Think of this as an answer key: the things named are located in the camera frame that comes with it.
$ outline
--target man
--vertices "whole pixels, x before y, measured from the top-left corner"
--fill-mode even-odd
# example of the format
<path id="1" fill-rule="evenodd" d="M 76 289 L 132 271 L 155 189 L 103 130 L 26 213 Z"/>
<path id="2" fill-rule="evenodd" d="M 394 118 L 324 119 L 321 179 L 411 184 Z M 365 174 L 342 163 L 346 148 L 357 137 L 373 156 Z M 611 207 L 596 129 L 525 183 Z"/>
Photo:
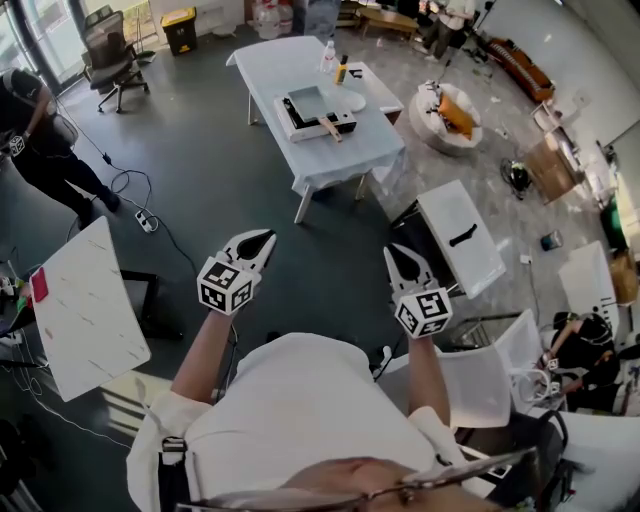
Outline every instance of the man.
<path id="1" fill-rule="evenodd" d="M 91 167 L 80 160 L 69 143 L 54 129 L 47 112 L 52 100 L 49 89 L 35 76 L 19 69 L 5 71 L 0 80 L 0 137 L 2 151 L 27 183 L 78 215 L 78 227 L 91 222 L 91 201 L 69 184 L 95 194 L 115 212 L 117 195 L 105 187 Z"/>
<path id="2" fill-rule="evenodd" d="M 170 391 L 156 397 L 138 431 L 127 473 L 141 510 L 173 510 L 171 488 L 188 488 L 187 502 L 225 499 L 219 509 L 306 510 L 346 495 L 367 495 L 366 509 L 375 512 L 496 508 L 458 485 L 397 490 L 415 471 L 465 465 L 430 337 L 409 339 L 408 417 L 374 383 L 362 350 L 304 333 L 248 354 L 212 406 L 232 319 L 209 313 Z M 252 504 L 221 497 L 243 491 Z"/>
<path id="3" fill-rule="evenodd" d="M 473 20 L 475 15 L 475 0 L 449 0 L 446 7 L 440 9 L 438 19 L 429 27 L 422 40 L 422 44 L 414 43 L 413 49 L 427 55 L 427 59 L 433 62 L 439 61 L 449 46 L 449 42 L 458 30 L 462 30 L 466 20 Z M 430 48 L 438 41 L 435 52 Z"/>

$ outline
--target wooden handle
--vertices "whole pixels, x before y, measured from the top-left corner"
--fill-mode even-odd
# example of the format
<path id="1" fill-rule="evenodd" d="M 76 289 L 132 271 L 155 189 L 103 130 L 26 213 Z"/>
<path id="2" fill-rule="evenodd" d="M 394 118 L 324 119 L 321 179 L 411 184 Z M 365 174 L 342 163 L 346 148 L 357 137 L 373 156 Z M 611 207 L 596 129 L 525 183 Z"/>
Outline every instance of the wooden handle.
<path id="1" fill-rule="evenodd" d="M 329 119 L 327 119 L 326 117 L 320 117 L 318 119 L 318 122 L 327 130 L 329 130 L 329 133 L 333 135 L 333 138 L 336 140 L 336 142 L 342 142 L 342 135 L 338 133 L 338 130 L 336 130 L 336 127 L 333 126 L 333 123 L 329 121 Z"/>

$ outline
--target eyeglass frame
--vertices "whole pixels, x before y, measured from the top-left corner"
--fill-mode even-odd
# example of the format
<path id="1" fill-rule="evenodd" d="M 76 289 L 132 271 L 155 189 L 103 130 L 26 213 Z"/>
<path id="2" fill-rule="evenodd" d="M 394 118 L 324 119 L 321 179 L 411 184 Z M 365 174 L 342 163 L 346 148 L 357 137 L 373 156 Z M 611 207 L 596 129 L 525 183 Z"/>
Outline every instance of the eyeglass frame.
<path id="1" fill-rule="evenodd" d="M 379 496 L 391 493 L 399 493 L 401 499 L 405 503 L 409 503 L 414 499 L 413 493 L 415 491 L 426 491 L 433 489 L 440 489 L 449 485 L 460 484 L 465 480 L 484 475 L 489 471 L 506 466 L 514 465 L 522 461 L 527 455 L 532 455 L 534 461 L 537 461 L 537 449 L 536 447 L 526 448 L 515 452 L 506 453 L 503 455 L 497 455 L 489 457 L 487 459 L 480 459 L 464 466 L 454 467 L 447 466 L 437 475 L 433 475 L 432 471 L 412 473 L 404 477 L 398 485 L 389 487 L 387 489 L 380 489 L 372 491 L 366 494 L 359 494 L 349 498 L 348 494 L 345 494 L 344 501 L 340 503 L 332 503 L 325 505 L 309 505 L 298 507 L 279 507 L 279 508 L 251 508 L 251 507 L 229 507 L 224 505 L 214 504 L 216 499 L 224 499 L 231 496 L 230 494 L 223 494 L 210 499 L 200 500 L 192 503 L 178 503 L 175 510 L 197 510 L 197 511 L 211 511 L 211 510 L 228 510 L 228 511 L 246 511 L 246 512 L 330 512 L 335 510 L 355 510 L 363 503 L 368 503 Z M 267 495 L 272 492 L 269 490 L 262 491 Z"/>

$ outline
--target white box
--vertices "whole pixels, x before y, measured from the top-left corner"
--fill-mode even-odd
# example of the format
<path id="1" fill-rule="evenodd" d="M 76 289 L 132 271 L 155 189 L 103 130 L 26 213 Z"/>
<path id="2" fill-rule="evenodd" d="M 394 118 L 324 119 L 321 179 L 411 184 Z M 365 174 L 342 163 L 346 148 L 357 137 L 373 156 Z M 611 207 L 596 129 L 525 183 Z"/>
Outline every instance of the white box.
<path id="1" fill-rule="evenodd" d="M 446 288 L 405 295 L 395 313 L 404 330 L 414 339 L 444 331 L 452 316 Z"/>
<path id="2" fill-rule="evenodd" d="M 198 275 L 198 299 L 230 315 L 253 298 L 253 275 L 209 257 Z"/>

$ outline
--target brown sofa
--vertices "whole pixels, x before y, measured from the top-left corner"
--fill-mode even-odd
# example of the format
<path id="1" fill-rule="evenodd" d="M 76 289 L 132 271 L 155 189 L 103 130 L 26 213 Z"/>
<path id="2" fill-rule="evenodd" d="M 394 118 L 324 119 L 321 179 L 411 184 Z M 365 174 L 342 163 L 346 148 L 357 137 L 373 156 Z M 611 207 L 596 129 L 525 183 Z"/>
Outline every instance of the brown sofa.
<path id="1" fill-rule="evenodd" d="M 542 102 L 553 96 L 551 80 L 513 41 L 492 39 L 486 51 L 518 82 L 533 101 Z"/>

